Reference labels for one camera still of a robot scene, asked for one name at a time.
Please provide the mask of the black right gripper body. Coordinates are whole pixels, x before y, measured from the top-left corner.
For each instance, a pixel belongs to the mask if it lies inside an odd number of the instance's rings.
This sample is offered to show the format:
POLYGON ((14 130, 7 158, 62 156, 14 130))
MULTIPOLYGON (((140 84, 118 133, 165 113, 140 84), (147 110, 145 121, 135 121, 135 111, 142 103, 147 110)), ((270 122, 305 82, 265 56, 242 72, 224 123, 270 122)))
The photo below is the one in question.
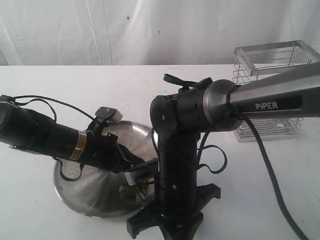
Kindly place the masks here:
POLYGON ((155 202, 160 210, 162 225, 172 223, 181 227, 202 212, 214 198, 221 198, 221 188, 213 183, 197 186, 194 166, 159 164, 155 202))

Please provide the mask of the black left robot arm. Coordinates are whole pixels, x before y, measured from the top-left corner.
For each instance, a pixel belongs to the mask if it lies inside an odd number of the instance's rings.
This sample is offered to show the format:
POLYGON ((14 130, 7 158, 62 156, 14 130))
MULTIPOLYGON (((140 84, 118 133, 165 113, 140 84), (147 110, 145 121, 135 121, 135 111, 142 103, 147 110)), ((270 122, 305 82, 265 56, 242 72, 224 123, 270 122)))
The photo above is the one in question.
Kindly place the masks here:
POLYGON ((58 124, 32 109, 0 101, 0 141, 16 150, 50 156, 120 173, 144 160, 112 133, 103 134, 107 118, 96 117, 85 131, 58 124))

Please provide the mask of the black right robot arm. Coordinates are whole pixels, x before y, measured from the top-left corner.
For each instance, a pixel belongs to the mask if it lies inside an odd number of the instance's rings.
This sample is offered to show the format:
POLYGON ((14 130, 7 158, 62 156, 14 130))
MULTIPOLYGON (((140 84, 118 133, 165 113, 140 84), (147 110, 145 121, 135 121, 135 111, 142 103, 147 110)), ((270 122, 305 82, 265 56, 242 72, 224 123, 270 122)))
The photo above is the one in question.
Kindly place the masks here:
POLYGON ((164 81, 178 85, 171 95, 158 95, 150 104, 150 120, 158 135, 158 172, 154 199, 126 221, 129 235, 159 227, 166 240, 191 240, 203 222, 202 209, 221 190, 215 184, 197 185, 197 171, 211 132, 250 127, 269 173, 286 221, 296 235, 297 226, 284 203, 266 149, 252 119, 311 118, 320 115, 320 65, 310 63, 251 83, 237 85, 227 79, 184 81, 170 74, 164 81))

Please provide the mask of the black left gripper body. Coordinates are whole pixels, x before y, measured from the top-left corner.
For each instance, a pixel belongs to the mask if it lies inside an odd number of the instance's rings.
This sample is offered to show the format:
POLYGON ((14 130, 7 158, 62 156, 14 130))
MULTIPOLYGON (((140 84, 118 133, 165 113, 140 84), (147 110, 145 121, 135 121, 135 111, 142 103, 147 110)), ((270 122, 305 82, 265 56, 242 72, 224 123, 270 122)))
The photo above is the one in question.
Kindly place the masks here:
POLYGON ((82 163, 113 173, 125 172, 130 168, 130 162, 123 158, 119 146, 116 135, 94 136, 88 133, 82 163))

